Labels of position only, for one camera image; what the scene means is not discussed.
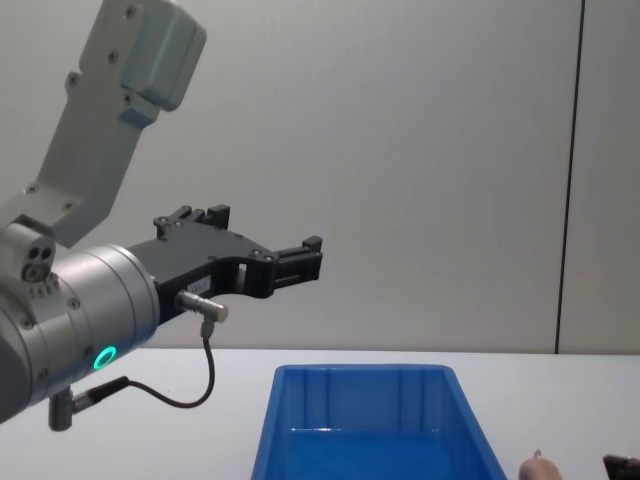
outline black vertical line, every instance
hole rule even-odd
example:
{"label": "black vertical line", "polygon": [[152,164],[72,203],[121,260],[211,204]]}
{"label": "black vertical line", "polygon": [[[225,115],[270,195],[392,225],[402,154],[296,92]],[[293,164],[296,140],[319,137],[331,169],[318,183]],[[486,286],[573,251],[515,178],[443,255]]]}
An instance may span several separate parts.
{"label": "black vertical line", "polygon": [[571,146],[569,149],[569,172],[567,175],[567,198],[564,206],[564,231],[562,236],[562,259],[560,264],[560,287],[558,291],[558,318],[556,319],[555,353],[560,350],[560,322],[562,321],[562,294],[564,292],[564,268],[567,258],[567,232],[569,230],[569,204],[571,201],[571,177],[573,176],[573,153],[576,141],[576,122],[578,119],[578,93],[580,91],[580,67],[582,65],[582,38],[584,34],[584,11],[586,0],[580,7],[580,29],[578,33],[578,58],[576,60],[576,82],[573,91],[573,118],[571,120]]}

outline blue container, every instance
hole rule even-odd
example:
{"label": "blue container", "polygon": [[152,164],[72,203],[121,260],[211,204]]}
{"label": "blue container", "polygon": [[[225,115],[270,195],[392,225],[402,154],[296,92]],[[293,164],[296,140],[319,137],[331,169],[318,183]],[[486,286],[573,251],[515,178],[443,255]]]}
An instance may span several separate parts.
{"label": "blue container", "polygon": [[506,480],[448,367],[276,371],[252,480]]}

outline black cable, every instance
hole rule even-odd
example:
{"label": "black cable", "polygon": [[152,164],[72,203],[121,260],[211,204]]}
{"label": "black cable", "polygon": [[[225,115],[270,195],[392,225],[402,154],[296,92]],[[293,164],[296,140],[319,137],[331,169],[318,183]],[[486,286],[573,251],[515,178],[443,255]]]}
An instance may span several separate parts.
{"label": "black cable", "polygon": [[195,402],[188,402],[188,403],[178,402],[169,397],[166,397],[165,395],[145,385],[144,383],[136,382],[134,380],[129,380],[128,386],[143,390],[147,392],[149,395],[153,395],[158,400],[166,403],[167,405],[171,405],[172,407],[176,407],[176,408],[199,407],[209,399],[209,397],[211,396],[211,392],[213,392],[213,387],[216,384],[216,366],[215,366],[215,363],[213,362],[213,354],[211,353],[211,345],[209,344],[209,339],[203,338],[202,344],[204,346],[204,353],[207,356],[207,364],[209,365],[209,384],[207,385],[207,389],[205,390],[204,395],[202,395],[202,397],[200,397]]}

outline white wall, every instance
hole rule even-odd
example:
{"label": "white wall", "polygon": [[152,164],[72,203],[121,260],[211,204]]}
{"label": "white wall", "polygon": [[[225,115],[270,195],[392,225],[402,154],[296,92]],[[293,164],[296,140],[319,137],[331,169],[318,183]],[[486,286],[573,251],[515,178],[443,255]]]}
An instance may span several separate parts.
{"label": "white wall", "polygon": [[[131,245],[184,203],[319,282],[222,298],[218,345],[552,351],[579,0],[182,2],[209,32],[184,105],[144,133],[112,216]],[[7,2],[0,201],[36,174],[97,0]],[[154,345],[197,345],[175,320]]]}
{"label": "white wall", "polygon": [[561,352],[640,353],[640,2],[588,0]]}

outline white tabletop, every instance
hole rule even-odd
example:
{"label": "white tabletop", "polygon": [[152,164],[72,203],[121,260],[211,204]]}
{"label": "white tabletop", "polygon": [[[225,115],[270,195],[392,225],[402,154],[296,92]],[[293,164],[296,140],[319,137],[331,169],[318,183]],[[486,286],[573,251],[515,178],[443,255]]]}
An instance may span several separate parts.
{"label": "white tabletop", "polygon": [[[216,389],[195,410],[127,389],[74,417],[66,433],[48,430],[46,402],[0,425],[0,477],[248,479],[275,368],[307,363],[452,367],[509,478],[517,478],[519,464],[538,448],[565,480],[606,479],[604,454],[640,454],[640,357],[288,350],[214,355]],[[125,374],[184,401],[199,397],[207,380],[202,351],[140,350],[74,391]]]}

